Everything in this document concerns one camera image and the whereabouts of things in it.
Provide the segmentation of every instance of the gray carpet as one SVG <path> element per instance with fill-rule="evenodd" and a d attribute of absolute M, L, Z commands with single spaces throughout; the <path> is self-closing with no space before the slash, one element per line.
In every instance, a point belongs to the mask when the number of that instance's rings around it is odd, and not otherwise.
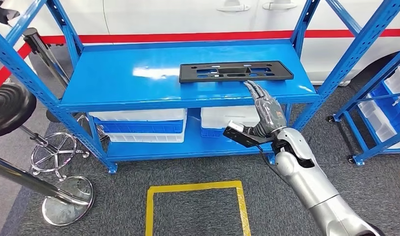
<path fill-rule="evenodd" d="M 359 152 L 347 124 L 330 124 L 328 115 L 344 104 L 364 78 L 338 88 L 303 131 L 333 185 L 361 217 L 388 236 L 400 236 L 400 155 L 382 155 L 358 167 L 347 162 Z M 293 117 L 302 106 L 295 106 Z M 63 130 L 51 124 L 47 133 Z M 366 129 L 362 133 L 368 137 Z M 63 173 L 83 175 L 94 184 L 97 196 L 82 220 L 55 227 L 44 222 L 43 197 L 25 189 L 15 201 L 2 236 L 129 236 L 144 235 L 146 192 L 152 185 L 240 180 L 243 184 L 252 235 L 320 235 L 312 217 L 293 191 L 259 155 L 121 163 L 117 174 L 107 174 L 94 157 L 75 158 Z M 41 178 L 55 183 L 54 175 Z M 242 235 L 239 208 L 233 189 L 161 193 L 154 198 L 155 235 Z"/>

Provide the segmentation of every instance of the red stripe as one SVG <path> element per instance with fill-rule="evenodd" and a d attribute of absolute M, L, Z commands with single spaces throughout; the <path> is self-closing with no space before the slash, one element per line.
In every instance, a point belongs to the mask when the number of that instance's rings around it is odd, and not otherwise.
<path fill-rule="evenodd" d="M 30 52 L 31 52 L 31 49 L 30 49 L 29 45 L 26 43 L 18 50 L 18 54 L 22 58 L 26 58 Z M 0 86 L 5 82 L 5 80 L 7 78 L 9 78 L 10 74 L 11 74 L 10 71 L 8 69 L 6 69 L 6 67 L 2 67 L 0 69 Z"/>
<path fill-rule="evenodd" d="M 83 43 L 148 43 L 148 42 L 185 42 L 213 40 L 244 40 L 289 38 L 292 30 L 254 31 L 254 32 L 218 32 L 218 33 L 160 33 L 160 34 L 113 34 L 80 35 Z M 347 29 L 310 29 L 306 38 L 345 38 L 353 37 Z M 381 37 L 400 37 L 400 29 L 386 29 Z M 45 43 L 65 43 L 64 36 L 43 36 Z"/>

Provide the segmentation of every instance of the black stool seat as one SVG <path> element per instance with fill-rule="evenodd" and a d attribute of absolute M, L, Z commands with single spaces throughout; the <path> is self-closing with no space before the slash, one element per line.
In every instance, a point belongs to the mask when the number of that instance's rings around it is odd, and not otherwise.
<path fill-rule="evenodd" d="M 36 108 L 36 97 L 24 86 L 8 83 L 0 87 L 0 136 L 19 128 Z"/>

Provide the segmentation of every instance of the car door handle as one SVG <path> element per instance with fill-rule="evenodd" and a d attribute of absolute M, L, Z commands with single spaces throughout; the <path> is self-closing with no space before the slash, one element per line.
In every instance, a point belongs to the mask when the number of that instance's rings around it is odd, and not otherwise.
<path fill-rule="evenodd" d="M 218 11 L 247 11 L 249 9 L 251 9 L 251 6 L 246 4 L 241 4 L 237 6 L 222 6 L 216 8 L 216 10 Z"/>
<path fill-rule="evenodd" d="M 270 2 L 264 3 L 262 5 L 262 8 L 266 10 L 278 10 L 278 9 L 290 9 L 290 8 L 295 8 L 297 4 L 288 1 L 284 3 L 278 3 L 275 0 L 272 0 Z"/>

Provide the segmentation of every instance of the blue shelf surface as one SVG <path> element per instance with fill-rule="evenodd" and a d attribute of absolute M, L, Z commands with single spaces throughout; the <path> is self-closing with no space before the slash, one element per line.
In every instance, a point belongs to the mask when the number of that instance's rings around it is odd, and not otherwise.
<path fill-rule="evenodd" d="M 261 145 L 272 153 L 271 144 Z M 188 157 L 257 154 L 258 148 L 246 148 L 221 136 L 205 138 L 200 135 L 200 109 L 189 109 L 183 143 L 116 143 L 110 142 L 108 161 L 136 161 Z"/>
<path fill-rule="evenodd" d="M 369 130 L 373 140 L 375 141 L 375 143 L 378 145 L 381 142 L 381 140 L 378 138 L 378 136 L 375 133 L 374 128 L 372 127 L 371 123 L 369 122 L 369 120 L 364 116 L 364 114 L 362 113 L 361 109 L 359 109 L 359 107 L 356 107 L 356 111 L 358 112 L 359 116 L 361 117 L 362 121 L 364 122 L 365 126 L 367 127 L 367 129 Z M 400 153 L 400 148 L 393 148 L 393 149 L 385 149 L 383 151 L 381 151 L 380 154 L 389 154 L 389 153 Z"/>
<path fill-rule="evenodd" d="M 241 82 L 180 84 L 185 63 L 279 60 L 293 74 L 259 81 L 281 103 L 320 98 L 289 39 L 87 46 L 60 106 L 67 111 L 120 111 L 253 105 Z"/>

